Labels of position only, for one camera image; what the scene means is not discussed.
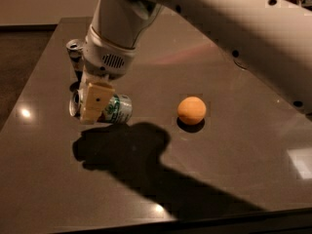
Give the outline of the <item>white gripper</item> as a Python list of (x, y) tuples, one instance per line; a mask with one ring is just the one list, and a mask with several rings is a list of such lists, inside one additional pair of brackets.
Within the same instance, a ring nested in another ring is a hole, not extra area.
[(80, 121), (93, 124), (108, 105), (115, 90), (109, 86), (110, 80), (124, 76), (131, 66), (135, 49), (119, 47), (98, 36), (90, 26), (83, 45), (83, 68), (79, 92), (83, 95)]

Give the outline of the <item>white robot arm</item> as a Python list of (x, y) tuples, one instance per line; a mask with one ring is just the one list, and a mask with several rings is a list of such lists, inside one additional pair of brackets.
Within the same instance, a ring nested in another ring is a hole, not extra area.
[(312, 114), (312, 12), (286, 0), (99, 0), (83, 45), (80, 120), (93, 124), (144, 30), (167, 7), (300, 113)]

